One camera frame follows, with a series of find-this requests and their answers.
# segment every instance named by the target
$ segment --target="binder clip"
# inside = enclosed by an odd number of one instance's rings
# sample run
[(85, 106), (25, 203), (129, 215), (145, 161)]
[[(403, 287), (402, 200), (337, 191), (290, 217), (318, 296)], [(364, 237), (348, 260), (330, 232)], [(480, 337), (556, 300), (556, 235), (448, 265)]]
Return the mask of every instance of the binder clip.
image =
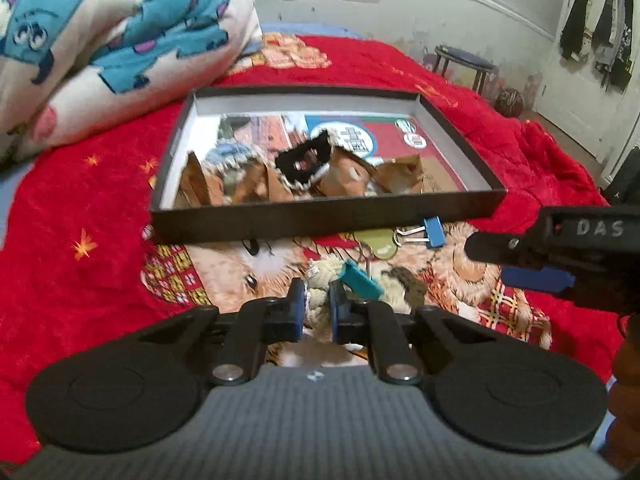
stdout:
[[(434, 216), (433, 218), (425, 218), (422, 221), (423, 226), (411, 229), (410, 231), (401, 231), (396, 229), (394, 231), (394, 243), (398, 247), (402, 247), (404, 244), (427, 244), (427, 247), (434, 249), (436, 247), (442, 247), (444, 245), (444, 231), (442, 230), (442, 224), (440, 218)], [(424, 238), (407, 238), (408, 236), (415, 235), (424, 231)]]
[(338, 280), (348, 286), (364, 300), (377, 300), (383, 290), (366, 272), (360, 270), (353, 260), (346, 260), (338, 275)]

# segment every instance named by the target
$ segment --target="black box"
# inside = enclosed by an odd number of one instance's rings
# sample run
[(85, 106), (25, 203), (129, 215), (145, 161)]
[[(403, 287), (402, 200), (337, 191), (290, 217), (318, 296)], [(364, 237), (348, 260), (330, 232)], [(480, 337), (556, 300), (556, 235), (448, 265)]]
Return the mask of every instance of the black box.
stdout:
[[(466, 190), (174, 208), (190, 142), (202, 138), (207, 121), (215, 124), (217, 118), (220, 124), (220, 117), (227, 114), (299, 112), (411, 118), (428, 134)], [(439, 216), (442, 222), (482, 218), (492, 215), (505, 193), (498, 178), (462, 135), (418, 93), (335, 86), (207, 88), (194, 92), (184, 104), (162, 157), (150, 213), (158, 240), (189, 244), (412, 226), (433, 216)]]

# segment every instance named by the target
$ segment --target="black circular disc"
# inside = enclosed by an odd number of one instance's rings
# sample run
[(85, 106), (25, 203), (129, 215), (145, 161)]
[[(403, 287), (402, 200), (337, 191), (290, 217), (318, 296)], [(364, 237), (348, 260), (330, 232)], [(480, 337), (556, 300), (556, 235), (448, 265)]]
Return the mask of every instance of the black circular disc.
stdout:
[(84, 452), (151, 444), (180, 428), (198, 384), (161, 346), (105, 346), (45, 368), (26, 395), (27, 415), (47, 441)]
[(476, 348), (434, 380), (433, 400), (455, 430), (495, 449), (542, 453), (586, 442), (607, 409), (588, 368), (560, 354)]

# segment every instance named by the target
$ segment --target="screw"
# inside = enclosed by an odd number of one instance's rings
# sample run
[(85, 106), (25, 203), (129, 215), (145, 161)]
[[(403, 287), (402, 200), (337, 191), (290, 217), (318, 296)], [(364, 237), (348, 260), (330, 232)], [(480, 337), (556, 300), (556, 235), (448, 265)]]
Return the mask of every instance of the screw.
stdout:
[(386, 374), (398, 381), (410, 381), (418, 375), (418, 370), (411, 365), (391, 365), (386, 369)]
[(212, 374), (220, 381), (231, 382), (242, 377), (244, 370), (238, 365), (218, 365), (213, 368)]

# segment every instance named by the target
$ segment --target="box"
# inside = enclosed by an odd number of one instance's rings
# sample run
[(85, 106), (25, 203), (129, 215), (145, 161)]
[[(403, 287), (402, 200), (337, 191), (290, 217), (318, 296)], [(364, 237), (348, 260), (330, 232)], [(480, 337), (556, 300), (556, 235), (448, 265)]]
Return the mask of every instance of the box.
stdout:
[[(268, 152), (292, 145), (292, 136), (301, 135), (305, 126), (312, 137), (320, 126), (331, 124), (347, 149), (373, 163), (379, 156), (406, 154), (394, 150), (425, 153), (424, 186), (431, 192), (197, 208), (177, 205), (189, 152), (206, 158), (210, 147), (222, 142), (218, 136), (232, 135), (234, 143), (239, 137), (242, 146), (251, 146), (260, 140), (256, 135), (264, 137), (264, 128), (262, 134), (259, 125), (228, 133), (221, 130), (223, 124), (237, 123), (238, 117), (251, 122), (253, 117), (255, 124), (271, 121), (279, 128), (273, 119), (277, 116), (284, 134), (278, 129), (265, 137)], [(292, 122), (303, 126), (292, 127)], [(274, 239), (411, 226), (433, 216), (442, 222), (487, 217), (505, 193), (462, 135), (420, 94), (335, 86), (207, 88), (194, 92), (184, 104), (160, 163), (150, 214), (156, 237), (164, 243)]]

